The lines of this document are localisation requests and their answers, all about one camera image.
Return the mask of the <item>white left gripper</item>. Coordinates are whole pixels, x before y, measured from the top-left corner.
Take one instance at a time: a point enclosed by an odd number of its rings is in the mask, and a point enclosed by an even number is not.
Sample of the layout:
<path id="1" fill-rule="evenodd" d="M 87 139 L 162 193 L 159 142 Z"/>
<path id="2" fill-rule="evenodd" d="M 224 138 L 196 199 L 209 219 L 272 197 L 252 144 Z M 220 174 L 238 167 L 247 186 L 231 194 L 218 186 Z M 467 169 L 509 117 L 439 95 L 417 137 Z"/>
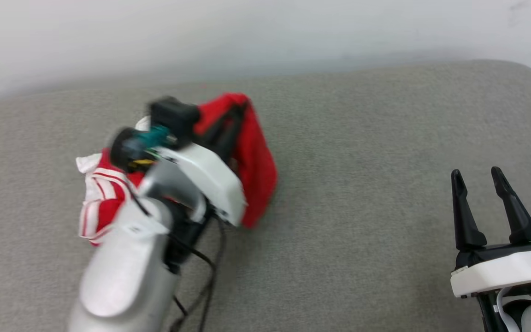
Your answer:
<path id="1" fill-rule="evenodd" d="M 201 104 L 195 141 L 209 142 L 209 149 L 192 143 L 179 150 L 154 150 L 159 157 L 174 161 L 216 208 L 217 215 L 234 227 L 242 225 L 247 201 L 242 182 L 226 163 L 234 152 L 248 107 L 248 101 L 225 106 Z"/>

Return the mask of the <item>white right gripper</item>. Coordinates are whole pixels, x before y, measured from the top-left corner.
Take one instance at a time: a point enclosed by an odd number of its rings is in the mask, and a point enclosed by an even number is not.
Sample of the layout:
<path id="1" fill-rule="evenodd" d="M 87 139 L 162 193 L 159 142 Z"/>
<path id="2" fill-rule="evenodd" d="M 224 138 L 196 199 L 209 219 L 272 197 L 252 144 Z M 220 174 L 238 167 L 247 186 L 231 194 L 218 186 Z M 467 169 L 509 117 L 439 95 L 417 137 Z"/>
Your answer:
<path id="1" fill-rule="evenodd" d="M 510 227 L 510 244 L 487 245 L 467 200 L 467 188 L 458 169 L 451 172 L 455 247 L 459 251 L 450 285 L 455 297 L 531 284 L 531 216 L 501 168 L 491 176 L 502 199 Z"/>

